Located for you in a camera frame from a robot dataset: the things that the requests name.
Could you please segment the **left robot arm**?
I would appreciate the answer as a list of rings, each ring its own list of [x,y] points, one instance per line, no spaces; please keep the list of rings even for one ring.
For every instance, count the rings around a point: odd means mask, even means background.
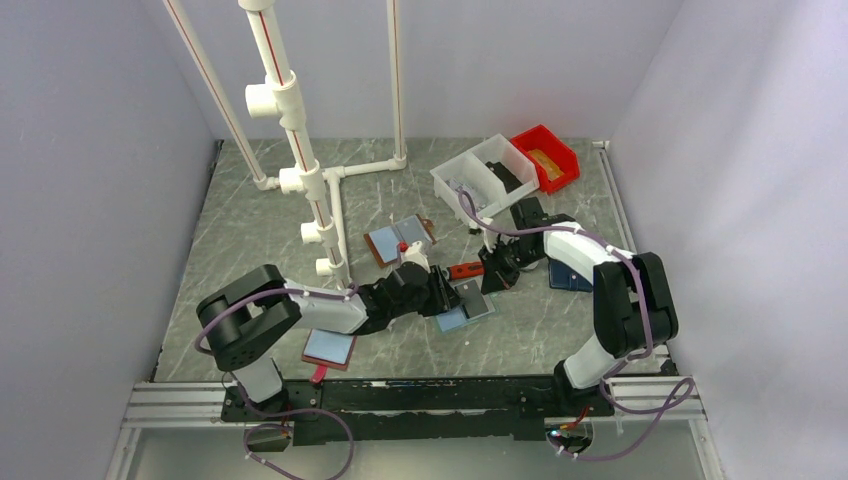
[[[272,420],[285,411],[288,394],[268,352],[288,331],[364,336],[387,329],[402,316],[432,317],[461,303],[438,267],[413,262],[345,290],[308,288],[264,264],[199,303],[196,316],[202,329],[194,347],[234,376],[258,417]]]

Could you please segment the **grey credit card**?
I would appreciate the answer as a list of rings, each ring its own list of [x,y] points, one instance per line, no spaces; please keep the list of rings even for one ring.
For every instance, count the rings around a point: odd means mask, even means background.
[[[476,320],[491,312],[487,297],[481,293],[477,280],[469,279],[457,284],[456,291],[462,297],[460,307],[468,321]]]

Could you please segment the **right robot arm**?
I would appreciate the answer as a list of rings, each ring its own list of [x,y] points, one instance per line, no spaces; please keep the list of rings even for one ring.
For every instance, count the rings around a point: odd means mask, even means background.
[[[567,214],[546,213],[535,198],[520,200],[510,213],[514,229],[484,228],[494,236],[478,253],[483,292],[512,288],[522,271],[543,259],[569,267],[591,285],[593,333],[555,366],[550,391],[555,409],[574,415],[604,380],[677,336],[678,317],[664,265],[655,253],[610,244]]]

